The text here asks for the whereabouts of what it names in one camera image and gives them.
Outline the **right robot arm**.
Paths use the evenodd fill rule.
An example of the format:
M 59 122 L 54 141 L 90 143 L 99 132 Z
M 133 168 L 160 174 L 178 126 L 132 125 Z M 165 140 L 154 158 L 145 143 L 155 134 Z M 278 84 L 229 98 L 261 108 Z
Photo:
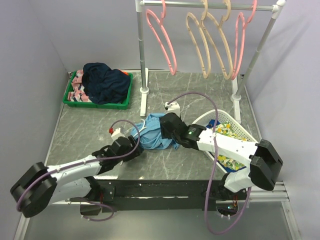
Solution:
M 253 186 L 266 191 L 275 188 L 283 161 L 268 140 L 244 141 L 198 124 L 186 125 L 173 112 L 162 116 L 159 123 L 164 139 L 173 139 L 184 148 L 222 155 L 245 166 L 226 173 L 213 190 L 208 190 L 214 199 L 230 200 L 243 189 Z

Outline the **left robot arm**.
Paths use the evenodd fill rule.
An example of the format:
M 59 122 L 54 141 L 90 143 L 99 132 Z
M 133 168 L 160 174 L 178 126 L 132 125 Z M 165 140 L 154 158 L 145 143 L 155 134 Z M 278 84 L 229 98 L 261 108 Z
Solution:
M 68 200 L 100 201 L 103 190 L 95 176 L 111 171 L 143 152 L 132 136 L 119 137 L 92 154 L 69 163 L 45 166 L 33 164 L 11 187 L 16 209 L 26 218 L 41 213 L 48 205 Z

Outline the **light blue shorts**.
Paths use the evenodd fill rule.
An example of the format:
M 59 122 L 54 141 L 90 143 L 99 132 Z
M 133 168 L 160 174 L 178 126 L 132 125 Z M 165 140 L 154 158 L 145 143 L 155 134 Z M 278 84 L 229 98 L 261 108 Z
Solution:
M 180 147 L 173 139 L 162 138 L 160 118 L 164 115 L 164 113 L 151 113 L 145 120 L 135 124 L 140 134 L 139 145 L 143 149 L 165 150 L 172 146 L 177 150 Z

